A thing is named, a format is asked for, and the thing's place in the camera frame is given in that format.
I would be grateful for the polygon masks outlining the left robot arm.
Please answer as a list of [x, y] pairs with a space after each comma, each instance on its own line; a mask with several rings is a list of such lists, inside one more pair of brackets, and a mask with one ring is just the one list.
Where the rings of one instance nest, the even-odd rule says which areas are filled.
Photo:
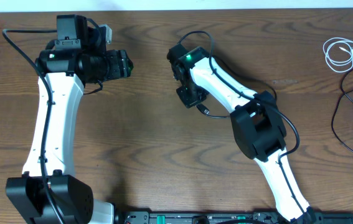
[[39, 108], [32, 146], [6, 195], [27, 223], [116, 223], [113, 204], [97, 200], [75, 176], [73, 142], [85, 86], [127, 78], [133, 63], [125, 50], [108, 50], [112, 31], [92, 19], [57, 16], [57, 38], [30, 65], [38, 75]]

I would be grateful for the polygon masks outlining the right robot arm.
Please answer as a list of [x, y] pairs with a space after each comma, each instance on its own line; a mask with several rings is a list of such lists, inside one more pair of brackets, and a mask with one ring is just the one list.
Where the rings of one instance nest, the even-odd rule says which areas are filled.
[[178, 43], [167, 59], [176, 90], [186, 108], [198, 106], [212, 95], [229, 113], [235, 142], [260, 167], [275, 198], [277, 212], [290, 223], [315, 223], [316, 216], [303, 197], [289, 166], [286, 148], [287, 117], [271, 93], [257, 93], [225, 72], [202, 47], [188, 51]]

